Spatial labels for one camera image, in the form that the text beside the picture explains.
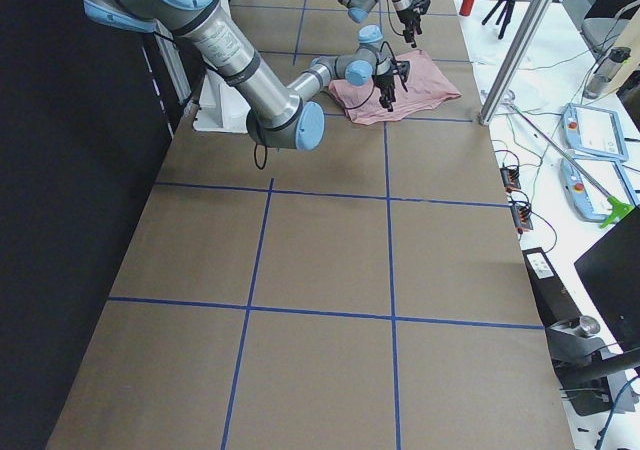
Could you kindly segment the aluminium frame post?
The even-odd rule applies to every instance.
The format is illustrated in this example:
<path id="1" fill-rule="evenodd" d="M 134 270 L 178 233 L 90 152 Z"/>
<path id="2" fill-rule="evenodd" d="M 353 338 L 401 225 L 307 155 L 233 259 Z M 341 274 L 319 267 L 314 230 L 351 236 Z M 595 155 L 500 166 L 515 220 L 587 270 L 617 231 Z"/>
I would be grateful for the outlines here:
<path id="1" fill-rule="evenodd" d="M 518 66 L 530 45 L 537 28 L 553 0 L 531 0 L 523 20 L 515 34 L 491 89 L 478 115 L 481 125 L 488 126 L 504 94 L 513 80 Z"/>

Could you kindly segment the black tripod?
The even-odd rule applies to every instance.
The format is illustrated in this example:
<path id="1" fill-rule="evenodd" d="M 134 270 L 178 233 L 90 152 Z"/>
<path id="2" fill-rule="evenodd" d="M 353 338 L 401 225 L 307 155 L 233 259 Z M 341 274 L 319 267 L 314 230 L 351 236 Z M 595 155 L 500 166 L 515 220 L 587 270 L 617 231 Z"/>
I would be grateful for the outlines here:
<path id="1" fill-rule="evenodd" d="M 513 10 L 515 8 L 516 0 L 497 0 L 496 4 L 489 11 L 489 13 L 484 17 L 481 21 L 482 25 L 486 25 L 491 17 L 497 10 L 501 10 L 500 15 L 496 20 L 496 25 L 500 27 L 500 31 L 498 34 L 498 39 L 502 40 L 504 38 L 506 29 L 511 21 L 511 17 L 513 14 Z"/>

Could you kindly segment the lower teach pendant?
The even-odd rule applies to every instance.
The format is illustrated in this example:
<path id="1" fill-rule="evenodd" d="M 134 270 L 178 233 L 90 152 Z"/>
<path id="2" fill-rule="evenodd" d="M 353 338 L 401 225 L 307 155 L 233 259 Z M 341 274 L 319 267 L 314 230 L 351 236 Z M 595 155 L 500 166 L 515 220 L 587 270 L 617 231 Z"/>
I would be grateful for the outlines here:
<path id="1" fill-rule="evenodd" d="M 622 203 L 639 204 L 638 195 L 618 160 L 584 155 L 577 155 L 574 160 Z M 566 159 L 560 164 L 560 177 L 565 195 L 581 220 L 602 223 L 611 214 L 606 196 Z"/>

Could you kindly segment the upper orange connector block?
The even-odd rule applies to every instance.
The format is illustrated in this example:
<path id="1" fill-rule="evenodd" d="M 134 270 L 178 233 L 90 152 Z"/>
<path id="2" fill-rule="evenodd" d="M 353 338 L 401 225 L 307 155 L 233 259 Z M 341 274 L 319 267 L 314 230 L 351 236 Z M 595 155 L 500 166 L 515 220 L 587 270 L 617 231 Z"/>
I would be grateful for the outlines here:
<path id="1" fill-rule="evenodd" d="M 500 175 L 507 193 L 520 190 L 520 167 L 518 165 L 502 165 Z"/>

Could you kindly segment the black monitor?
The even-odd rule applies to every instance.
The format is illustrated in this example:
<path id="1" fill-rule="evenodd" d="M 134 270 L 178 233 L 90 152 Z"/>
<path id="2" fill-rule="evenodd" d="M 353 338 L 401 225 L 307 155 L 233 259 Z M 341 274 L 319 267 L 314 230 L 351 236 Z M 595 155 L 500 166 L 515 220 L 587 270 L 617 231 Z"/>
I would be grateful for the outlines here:
<path id="1" fill-rule="evenodd" d="M 592 303 L 625 350 L 639 346 L 639 210 L 615 224 L 575 263 Z"/>

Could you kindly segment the upper teach pendant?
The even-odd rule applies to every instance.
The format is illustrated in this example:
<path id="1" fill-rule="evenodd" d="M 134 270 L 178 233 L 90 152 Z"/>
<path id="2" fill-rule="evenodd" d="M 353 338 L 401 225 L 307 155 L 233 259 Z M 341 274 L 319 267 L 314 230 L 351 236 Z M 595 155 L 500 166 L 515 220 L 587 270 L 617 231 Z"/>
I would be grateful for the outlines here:
<path id="1" fill-rule="evenodd" d="M 615 111 L 569 103 L 561 116 L 567 145 L 590 155 L 629 158 L 622 126 Z"/>

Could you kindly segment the teach pendant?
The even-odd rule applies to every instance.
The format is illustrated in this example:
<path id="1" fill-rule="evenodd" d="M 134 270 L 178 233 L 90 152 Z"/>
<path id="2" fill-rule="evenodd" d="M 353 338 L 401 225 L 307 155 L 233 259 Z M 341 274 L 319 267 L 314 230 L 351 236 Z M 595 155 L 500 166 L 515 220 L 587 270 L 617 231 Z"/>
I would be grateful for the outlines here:
<path id="1" fill-rule="evenodd" d="M 638 195 L 618 160 L 584 155 L 577 155 L 574 160 L 622 203 L 639 204 Z M 565 195 L 581 220 L 602 223 L 611 214 L 606 196 L 566 159 L 560 164 L 560 177 Z"/>
<path id="2" fill-rule="evenodd" d="M 561 116 L 567 145 L 590 155 L 629 158 L 622 126 L 615 111 L 569 103 Z"/>

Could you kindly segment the reacher grabber tool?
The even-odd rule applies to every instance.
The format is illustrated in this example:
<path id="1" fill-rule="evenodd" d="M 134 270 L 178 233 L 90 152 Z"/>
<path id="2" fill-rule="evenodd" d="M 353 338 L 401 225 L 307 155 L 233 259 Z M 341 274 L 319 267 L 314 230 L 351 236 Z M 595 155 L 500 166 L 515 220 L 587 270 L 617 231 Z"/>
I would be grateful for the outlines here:
<path id="1" fill-rule="evenodd" d="M 611 206 L 611 210 L 606 214 L 606 217 L 599 224 L 600 228 L 606 228 L 608 225 L 614 225 L 620 220 L 622 220 L 625 216 L 630 214 L 635 208 L 636 205 L 633 203 L 624 203 L 620 201 L 616 196 L 614 196 L 611 192 L 609 192 L 603 185 L 601 185 L 580 163 L 578 163 L 575 158 L 561 148 L 552 137 L 549 137 L 545 134 L 532 120 L 530 120 L 525 113 L 520 110 L 514 104 L 514 98 L 509 95 L 504 96 L 502 98 L 502 103 L 504 106 L 509 107 L 513 110 L 517 115 L 522 117 L 524 121 L 529 124 L 541 137 L 543 137 L 546 142 L 561 155 L 561 157 L 567 161 L 573 168 L 576 169 L 579 175 L 585 177 L 587 181 L 590 182 L 594 188 L 603 195 L 608 204 Z"/>

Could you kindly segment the black power box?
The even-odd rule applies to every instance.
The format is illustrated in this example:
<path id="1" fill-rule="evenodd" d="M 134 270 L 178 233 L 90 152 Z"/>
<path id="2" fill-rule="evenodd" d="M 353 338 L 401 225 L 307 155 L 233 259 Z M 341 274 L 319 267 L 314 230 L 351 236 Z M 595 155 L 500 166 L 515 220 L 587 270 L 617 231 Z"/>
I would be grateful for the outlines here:
<path id="1" fill-rule="evenodd" d="M 522 251 L 536 307 L 544 327 L 581 315 L 541 247 Z"/>

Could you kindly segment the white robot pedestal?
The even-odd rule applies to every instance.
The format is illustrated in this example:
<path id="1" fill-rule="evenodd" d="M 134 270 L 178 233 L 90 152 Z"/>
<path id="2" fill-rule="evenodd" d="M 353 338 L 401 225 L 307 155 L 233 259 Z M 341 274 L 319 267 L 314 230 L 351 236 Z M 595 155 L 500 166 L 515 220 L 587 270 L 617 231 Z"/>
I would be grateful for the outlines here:
<path id="1" fill-rule="evenodd" d="M 199 132 L 246 134 L 250 107 L 240 93 L 208 70 L 199 96 L 193 127 Z"/>

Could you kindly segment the pink t-shirt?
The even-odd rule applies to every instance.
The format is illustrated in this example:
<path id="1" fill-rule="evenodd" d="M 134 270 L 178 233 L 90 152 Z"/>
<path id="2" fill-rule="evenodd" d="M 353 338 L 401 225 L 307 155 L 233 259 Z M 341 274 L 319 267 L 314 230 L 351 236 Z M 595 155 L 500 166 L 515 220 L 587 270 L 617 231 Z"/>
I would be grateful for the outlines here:
<path id="1" fill-rule="evenodd" d="M 410 63 L 406 86 L 402 88 L 399 78 L 395 78 L 396 101 L 393 111 L 389 112 L 379 103 L 380 91 L 374 90 L 369 80 L 363 86 L 354 86 L 347 80 L 334 80 L 328 87 L 329 93 L 348 110 L 348 118 L 356 124 L 371 125 L 385 121 L 400 121 L 403 118 L 423 110 L 437 108 L 446 100 L 459 98 L 459 90 L 441 73 L 427 52 L 417 49 L 399 56 L 400 60 Z"/>

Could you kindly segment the orange connector block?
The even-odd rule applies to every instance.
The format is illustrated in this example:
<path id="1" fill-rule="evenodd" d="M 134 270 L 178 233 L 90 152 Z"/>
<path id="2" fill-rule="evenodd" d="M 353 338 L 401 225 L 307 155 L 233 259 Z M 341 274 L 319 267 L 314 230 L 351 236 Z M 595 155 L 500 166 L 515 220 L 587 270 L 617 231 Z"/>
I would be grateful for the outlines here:
<path id="1" fill-rule="evenodd" d="M 533 229 L 531 203 L 511 200 L 509 205 L 516 232 L 522 235 L 525 232 L 531 231 Z"/>
<path id="2" fill-rule="evenodd" d="M 520 190 L 520 167 L 518 165 L 502 165 L 500 175 L 507 193 Z"/>

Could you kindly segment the lower orange connector block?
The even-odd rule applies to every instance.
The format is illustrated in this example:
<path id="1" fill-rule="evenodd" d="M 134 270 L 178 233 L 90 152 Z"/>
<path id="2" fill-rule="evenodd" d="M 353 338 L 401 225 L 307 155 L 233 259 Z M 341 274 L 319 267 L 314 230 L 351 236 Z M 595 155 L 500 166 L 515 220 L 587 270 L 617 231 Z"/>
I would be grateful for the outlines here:
<path id="1" fill-rule="evenodd" d="M 531 231 L 533 229 L 531 203 L 511 200 L 509 205 L 516 232 L 522 235 L 525 232 Z"/>

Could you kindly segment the clear water bottle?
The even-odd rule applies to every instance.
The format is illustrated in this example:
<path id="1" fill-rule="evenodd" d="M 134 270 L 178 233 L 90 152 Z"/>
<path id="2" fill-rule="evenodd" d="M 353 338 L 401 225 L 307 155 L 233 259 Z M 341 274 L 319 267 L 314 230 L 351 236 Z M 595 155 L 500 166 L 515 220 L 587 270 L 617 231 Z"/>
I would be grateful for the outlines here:
<path id="1" fill-rule="evenodd" d="M 604 89 L 619 72 L 622 65 L 629 59 L 630 55 L 631 49 L 629 47 L 612 48 L 590 77 L 583 90 L 583 96 L 591 100 L 601 96 Z"/>

